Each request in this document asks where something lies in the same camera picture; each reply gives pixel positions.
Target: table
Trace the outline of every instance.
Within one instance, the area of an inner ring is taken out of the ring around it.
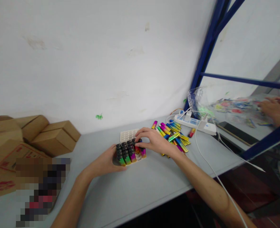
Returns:
[[[82,135],[72,153],[59,156],[71,158],[70,172],[52,212],[45,221],[36,222],[35,227],[51,226],[75,178],[111,144],[119,143],[121,131],[151,127],[155,120],[158,123],[165,122],[166,117]],[[187,135],[190,128],[182,126],[181,131]],[[217,175],[243,164],[241,159],[212,136],[200,131],[197,134],[199,148]],[[199,154],[195,138],[190,139],[190,142],[186,155],[207,174],[215,177]],[[147,158],[131,164],[127,171],[108,174],[91,182],[78,227],[116,227],[190,189],[191,184],[172,159],[147,150]],[[19,211],[15,193],[0,197],[0,227],[15,227],[16,214]]]

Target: black smartphone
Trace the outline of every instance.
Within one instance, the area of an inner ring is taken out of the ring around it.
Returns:
[[[217,126],[248,146],[252,146],[259,141],[227,122],[221,122]]]

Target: red floor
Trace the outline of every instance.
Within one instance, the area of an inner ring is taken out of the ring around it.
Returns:
[[[277,199],[268,186],[242,166],[227,172],[220,179],[232,198],[246,213]],[[197,193],[188,192],[187,196],[195,204],[202,200]],[[280,228],[280,215],[253,219],[253,223],[258,228]]]

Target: blue metal bar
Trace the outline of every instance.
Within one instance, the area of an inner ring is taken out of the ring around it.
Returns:
[[[236,11],[239,9],[239,7],[242,5],[242,3],[245,0],[236,0],[230,10],[226,13],[223,20],[220,22],[220,24],[215,29],[215,32],[213,34],[213,39],[216,39],[220,32],[223,30],[223,28],[226,26],[226,24],[229,22],[229,20],[233,17],[233,15],[236,13]]]
[[[228,6],[229,4],[225,4],[226,2],[229,2],[228,0],[217,0],[213,16],[211,18],[210,26],[207,31],[203,47],[201,50],[201,55],[197,64],[197,68],[193,77],[193,81],[191,84],[191,89],[194,89],[198,87],[201,83],[202,76],[200,75],[201,72],[204,72],[206,69],[206,66],[208,64],[208,60],[211,57],[211,54],[213,52],[213,48],[215,45],[216,39],[213,39],[213,33],[215,31],[216,26],[219,24],[219,19],[221,15],[224,15],[222,12],[224,9],[224,6]],[[189,108],[188,102],[185,103],[184,110],[187,110]]]
[[[225,80],[229,80],[229,81],[236,81],[236,82],[242,82],[242,83],[248,83],[248,84],[253,84],[253,85],[258,85],[258,86],[265,86],[265,87],[280,89],[280,82],[269,82],[269,81],[262,81],[262,80],[256,80],[256,79],[247,79],[247,78],[226,76],[226,75],[220,75],[220,74],[210,74],[210,73],[201,73],[200,75],[211,77],[211,78],[219,78],[219,79],[225,79]]]
[[[268,134],[265,138],[263,138],[260,142],[256,143],[254,146],[245,151],[241,156],[248,160],[258,155],[262,151],[268,149],[273,146],[275,143],[280,141],[280,127],[275,129],[273,132]]]

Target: white power strip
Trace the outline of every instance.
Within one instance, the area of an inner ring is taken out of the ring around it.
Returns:
[[[189,117],[192,114],[190,111],[187,112],[187,115],[181,116],[182,113],[183,111],[180,111],[180,114],[175,115],[175,122],[195,129],[197,129],[197,126],[200,123],[200,125],[198,126],[198,130],[203,131],[204,133],[207,133],[209,135],[216,135],[216,125],[208,123],[207,116],[203,117],[200,122],[200,120]]]

